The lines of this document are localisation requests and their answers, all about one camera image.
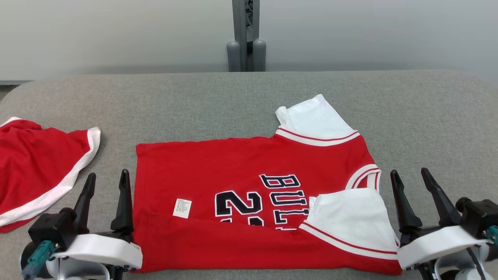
gray fabric surface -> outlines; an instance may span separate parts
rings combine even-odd
[[[438,216],[420,176],[431,170],[453,202],[462,196],[498,202],[498,91],[447,71],[206,73],[80,76],[22,85],[0,101],[0,123],[17,116],[66,132],[99,126],[100,150],[74,189],[48,212],[73,207],[85,178],[97,174],[89,228],[107,231],[127,168],[134,182],[140,142],[270,136],[279,106],[323,94],[365,137],[384,171],[381,194],[397,230],[389,172],[397,169],[425,225]],[[29,225],[0,235],[0,279],[20,279],[19,255]],[[487,265],[498,279],[498,263]],[[394,279],[351,269],[163,271],[126,279]],[[399,279],[421,279],[405,272]]]
[[[0,90],[0,101],[7,95],[8,92]]]

white sleeve trim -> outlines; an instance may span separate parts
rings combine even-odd
[[[358,246],[354,246],[351,244],[348,244],[340,239],[334,238],[331,235],[328,235],[324,232],[321,232],[317,230],[316,228],[312,227],[309,224],[302,223],[299,226],[300,229],[318,237],[319,239],[333,245],[334,247],[337,247],[343,251],[360,255],[360,256],[365,256],[365,257],[371,257],[371,258],[377,258],[377,259],[385,259],[385,260],[397,260],[397,254],[396,252],[383,252],[383,251],[378,251],[378,250],[372,250],[372,249],[367,249],[367,248],[361,248]]]
[[[14,222],[35,217],[70,191],[74,186],[80,170],[85,168],[95,157],[100,145],[100,134],[101,131],[97,127],[89,129],[87,131],[87,137],[90,150],[81,157],[81,159],[73,166],[71,171],[62,179],[62,181],[54,188],[32,201],[1,214],[0,226],[5,226]]]
[[[376,175],[376,180],[375,180],[375,189],[377,190],[377,192],[380,192],[380,174],[381,172],[379,171],[379,173],[377,173]]]

white label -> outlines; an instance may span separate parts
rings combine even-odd
[[[190,213],[190,206],[192,206],[192,201],[177,198],[173,216],[187,219],[188,214]]]

fabric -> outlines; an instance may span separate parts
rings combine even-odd
[[[64,133],[16,117],[0,126],[0,232],[29,222],[73,188],[99,128]]]
[[[383,171],[380,194],[392,227],[396,208],[389,171],[397,169],[406,196],[424,225],[437,225],[420,168],[431,170],[455,203],[460,197],[498,201],[498,90],[478,77],[454,71],[355,71],[189,73],[73,76],[27,83],[0,101],[0,124],[11,116],[64,132],[98,126],[104,132],[94,160],[74,189],[48,211],[74,207],[90,172],[97,174],[88,227],[108,231],[116,215],[121,170],[135,182],[135,146],[143,142],[271,137],[273,112],[323,94],[365,138]],[[29,225],[0,235],[0,280],[19,277]],[[498,279],[496,263],[485,264]],[[420,280],[352,269],[164,270],[125,273],[125,280]]]
[[[133,236],[144,255],[140,272],[401,273],[377,192],[380,170],[363,137],[322,95],[276,113],[281,126],[270,138],[137,145]],[[317,197],[313,208],[309,197]],[[339,202],[345,207],[335,207]]]

